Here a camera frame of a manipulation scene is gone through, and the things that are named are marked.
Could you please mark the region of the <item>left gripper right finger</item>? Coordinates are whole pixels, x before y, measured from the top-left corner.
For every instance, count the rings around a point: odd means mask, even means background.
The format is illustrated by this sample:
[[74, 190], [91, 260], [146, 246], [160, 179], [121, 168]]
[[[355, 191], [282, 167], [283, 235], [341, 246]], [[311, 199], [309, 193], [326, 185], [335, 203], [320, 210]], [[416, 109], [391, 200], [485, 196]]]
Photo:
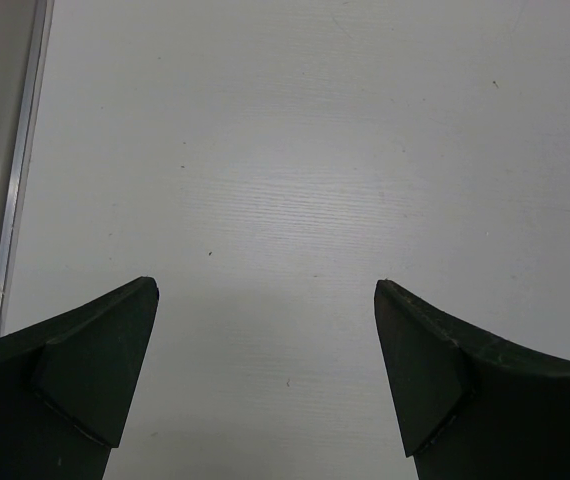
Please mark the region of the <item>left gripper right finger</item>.
[[375, 321], [404, 452], [422, 479], [570, 479], [570, 361], [390, 280]]

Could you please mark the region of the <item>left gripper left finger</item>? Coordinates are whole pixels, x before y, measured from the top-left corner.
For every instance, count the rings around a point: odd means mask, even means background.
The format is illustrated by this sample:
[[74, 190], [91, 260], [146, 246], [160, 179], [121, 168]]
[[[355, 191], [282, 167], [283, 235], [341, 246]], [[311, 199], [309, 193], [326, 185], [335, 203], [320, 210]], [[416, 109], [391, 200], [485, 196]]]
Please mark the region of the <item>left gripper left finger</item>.
[[120, 445], [159, 290], [137, 278], [0, 338], [0, 479], [100, 479]]

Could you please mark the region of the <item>aluminium table rail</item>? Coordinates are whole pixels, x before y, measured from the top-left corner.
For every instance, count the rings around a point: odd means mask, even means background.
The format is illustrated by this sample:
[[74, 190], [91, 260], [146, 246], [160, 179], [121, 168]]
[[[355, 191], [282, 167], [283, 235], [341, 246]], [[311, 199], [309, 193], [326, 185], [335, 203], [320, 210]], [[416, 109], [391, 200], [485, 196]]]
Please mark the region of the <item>aluminium table rail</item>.
[[8, 191], [0, 234], [0, 337], [4, 335], [12, 274], [36, 128], [55, 3], [37, 0], [22, 78]]

